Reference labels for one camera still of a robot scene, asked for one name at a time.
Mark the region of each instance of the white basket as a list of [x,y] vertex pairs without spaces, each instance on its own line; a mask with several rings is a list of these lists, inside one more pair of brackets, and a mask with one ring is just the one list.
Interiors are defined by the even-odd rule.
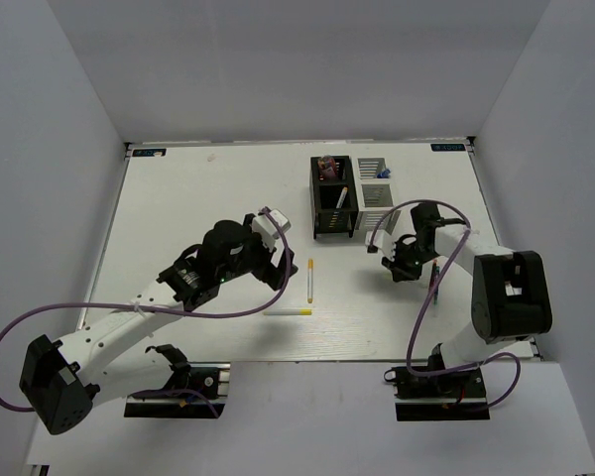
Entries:
[[[399,204],[399,197],[395,184],[390,178],[376,178],[377,174],[386,169],[385,159],[354,159],[353,174],[359,215],[355,230],[373,230],[384,214],[394,205]],[[399,220],[400,211],[395,211],[382,222],[379,229],[392,233]]]

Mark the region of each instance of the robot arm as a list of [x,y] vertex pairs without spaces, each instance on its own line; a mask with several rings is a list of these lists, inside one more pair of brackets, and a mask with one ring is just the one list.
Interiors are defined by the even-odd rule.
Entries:
[[[291,227],[283,214],[271,216],[283,232]],[[134,297],[135,309],[113,311],[96,323],[51,342],[46,335],[27,349],[20,388],[51,434],[68,431],[94,405],[145,389],[161,388],[176,371],[148,345],[141,358],[124,353],[182,315],[154,307],[191,312],[216,298],[222,284],[253,274],[273,290],[285,279],[286,254],[276,267],[271,260],[279,233],[268,217],[249,214],[243,224],[223,220],[207,232],[158,278]],[[291,274],[294,253],[289,251]]]
[[[450,256],[466,229],[459,219],[441,217],[434,203],[413,208],[412,218],[416,235],[394,240],[379,230],[372,246],[367,237],[368,251],[382,251],[382,264],[395,282],[418,280],[423,264]],[[503,347],[550,330],[546,280],[537,253],[515,252],[470,235],[455,263],[473,279],[472,320],[439,344],[445,369],[482,362]]]

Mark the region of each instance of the black basket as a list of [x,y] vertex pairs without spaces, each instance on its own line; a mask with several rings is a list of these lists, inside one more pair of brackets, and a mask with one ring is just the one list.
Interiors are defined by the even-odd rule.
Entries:
[[[337,178],[324,179],[317,167],[319,157],[310,158],[310,202],[313,239],[323,233],[348,233],[352,238],[359,214],[353,168],[348,156],[333,156]],[[336,208],[344,187],[348,192],[340,208]]]

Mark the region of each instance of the black label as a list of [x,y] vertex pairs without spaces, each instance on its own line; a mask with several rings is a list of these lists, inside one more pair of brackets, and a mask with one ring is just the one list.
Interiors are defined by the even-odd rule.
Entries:
[[135,149],[132,151],[132,157],[154,157],[156,155],[164,156],[166,149]]
[[462,144],[430,144],[435,152],[465,152]]

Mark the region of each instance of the wall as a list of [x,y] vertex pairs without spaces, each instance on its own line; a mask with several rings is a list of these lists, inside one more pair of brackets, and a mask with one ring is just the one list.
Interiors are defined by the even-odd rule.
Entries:
[[128,142],[476,134],[548,0],[50,0]]
[[[123,145],[44,0],[0,0],[0,330],[31,307],[82,300]],[[0,351],[0,392],[26,403],[26,346],[75,325],[32,319]],[[35,418],[0,408],[0,476],[20,474]]]
[[595,456],[595,1],[555,0],[477,140],[505,244],[541,252],[562,364]]

